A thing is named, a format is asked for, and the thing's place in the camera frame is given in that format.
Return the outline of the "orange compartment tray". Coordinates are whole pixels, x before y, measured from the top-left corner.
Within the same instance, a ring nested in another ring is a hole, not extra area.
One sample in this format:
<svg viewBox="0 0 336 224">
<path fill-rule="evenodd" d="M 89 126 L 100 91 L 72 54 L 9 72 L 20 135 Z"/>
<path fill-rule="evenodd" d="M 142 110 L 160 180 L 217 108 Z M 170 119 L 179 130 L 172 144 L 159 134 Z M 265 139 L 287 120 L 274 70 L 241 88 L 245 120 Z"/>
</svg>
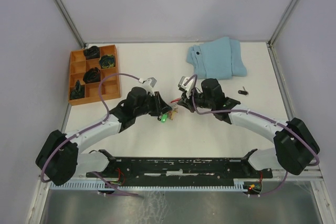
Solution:
<svg viewBox="0 0 336 224">
<path fill-rule="evenodd" d="M 70 53 L 68 101 L 71 105 L 121 97 L 115 45 L 91 46 Z"/>
</svg>

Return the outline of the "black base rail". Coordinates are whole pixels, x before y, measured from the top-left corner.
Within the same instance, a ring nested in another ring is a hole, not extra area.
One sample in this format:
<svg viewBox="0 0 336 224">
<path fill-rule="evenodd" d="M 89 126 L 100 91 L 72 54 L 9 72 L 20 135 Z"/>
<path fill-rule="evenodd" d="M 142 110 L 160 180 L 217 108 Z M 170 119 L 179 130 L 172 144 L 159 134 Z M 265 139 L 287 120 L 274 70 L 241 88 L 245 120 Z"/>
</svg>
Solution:
<svg viewBox="0 0 336 224">
<path fill-rule="evenodd" d="M 123 186 L 220 186 L 234 179 L 273 178 L 269 168 L 255 170 L 247 158 L 113 157 L 98 174 L 121 179 Z"/>
</svg>

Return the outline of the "green key tag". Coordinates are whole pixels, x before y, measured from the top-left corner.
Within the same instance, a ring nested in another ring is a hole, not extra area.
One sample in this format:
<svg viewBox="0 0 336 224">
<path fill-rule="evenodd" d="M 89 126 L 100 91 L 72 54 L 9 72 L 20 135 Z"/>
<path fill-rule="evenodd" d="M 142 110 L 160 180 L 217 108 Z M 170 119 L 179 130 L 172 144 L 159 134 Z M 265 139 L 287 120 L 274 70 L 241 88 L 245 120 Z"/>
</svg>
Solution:
<svg viewBox="0 0 336 224">
<path fill-rule="evenodd" d="M 167 120 L 167 118 L 168 118 L 168 114 L 163 114 L 163 115 L 161 116 L 160 121 L 161 121 L 162 123 L 164 123 L 164 122 Z"/>
</svg>

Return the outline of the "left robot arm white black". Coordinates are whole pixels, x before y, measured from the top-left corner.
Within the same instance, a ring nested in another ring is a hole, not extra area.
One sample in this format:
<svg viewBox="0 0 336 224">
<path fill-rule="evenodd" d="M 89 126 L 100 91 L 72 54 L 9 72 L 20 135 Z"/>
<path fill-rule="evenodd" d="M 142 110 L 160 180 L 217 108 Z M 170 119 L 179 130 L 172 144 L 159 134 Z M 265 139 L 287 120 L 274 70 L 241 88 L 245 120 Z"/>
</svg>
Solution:
<svg viewBox="0 0 336 224">
<path fill-rule="evenodd" d="M 98 172 L 105 177 L 112 176 L 116 171 L 112 155 L 107 151 L 89 154 L 85 152 L 86 149 L 108 136 L 123 132 L 139 116 L 148 114 L 160 119 L 171 110 L 159 92 L 148 93 L 144 88 L 134 87 L 126 99 L 85 129 L 69 133 L 59 130 L 51 132 L 36 158 L 36 165 L 41 169 L 41 181 L 51 181 L 59 186 L 73 176 L 86 173 Z"/>
</svg>

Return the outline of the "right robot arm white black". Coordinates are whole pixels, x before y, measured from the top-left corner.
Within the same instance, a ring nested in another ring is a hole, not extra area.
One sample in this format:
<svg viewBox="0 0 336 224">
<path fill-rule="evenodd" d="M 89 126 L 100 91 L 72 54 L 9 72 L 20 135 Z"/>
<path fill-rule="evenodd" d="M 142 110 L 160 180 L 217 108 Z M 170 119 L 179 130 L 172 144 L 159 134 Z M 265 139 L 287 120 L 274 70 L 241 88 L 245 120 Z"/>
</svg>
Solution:
<svg viewBox="0 0 336 224">
<path fill-rule="evenodd" d="M 252 150 L 245 156 L 247 161 L 241 164 L 243 175 L 254 177 L 266 168 L 282 168 L 300 175 L 306 167 L 319 164 L 320 147 L 302 120 L 279 120 L 254 112 L 227 97 L 217 79 L 203 80 L 202 90 L 197 91 L 196 80 L 196 75 L 181 78 L 178 88 L 182 95 L 178 105 L 192 113 L 212 114 L 220 121 L 248 129 L 273 144 L 272 148 Z"/>
</svg>

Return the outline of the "red handled metal key organizer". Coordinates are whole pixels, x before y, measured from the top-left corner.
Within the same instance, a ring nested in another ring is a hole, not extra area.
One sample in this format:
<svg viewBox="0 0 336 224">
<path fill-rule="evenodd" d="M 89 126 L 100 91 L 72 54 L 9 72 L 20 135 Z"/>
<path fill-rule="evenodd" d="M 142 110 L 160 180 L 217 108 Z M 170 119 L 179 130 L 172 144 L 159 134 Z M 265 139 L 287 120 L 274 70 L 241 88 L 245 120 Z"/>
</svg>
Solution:
<svg viewBox="0 0 336 224">
<path fill-rule="evenodd" d="M 170 120 L 173 120 L 176 114 L 178 113 L 178 102 L 181 98 L 174 99 L 170 102 L 171 111 L 168 112 L 167 117 Z"/>
</svg>

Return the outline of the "folded light blue cloth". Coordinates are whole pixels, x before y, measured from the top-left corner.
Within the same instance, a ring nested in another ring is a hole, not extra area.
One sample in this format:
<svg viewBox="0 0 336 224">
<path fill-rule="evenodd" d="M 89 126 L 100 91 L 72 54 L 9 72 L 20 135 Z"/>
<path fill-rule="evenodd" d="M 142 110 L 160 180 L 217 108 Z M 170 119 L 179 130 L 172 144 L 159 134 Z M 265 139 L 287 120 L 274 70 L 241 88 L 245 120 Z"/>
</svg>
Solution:
<svg viewBox="0 0 336 224">
<path fill-rule="evenodd" d="M 199 79 L 226 80 L 247 76 L 240 41 L 229 37 L 189 47 L 186 62 L 193 66 Z"/>
</svg>

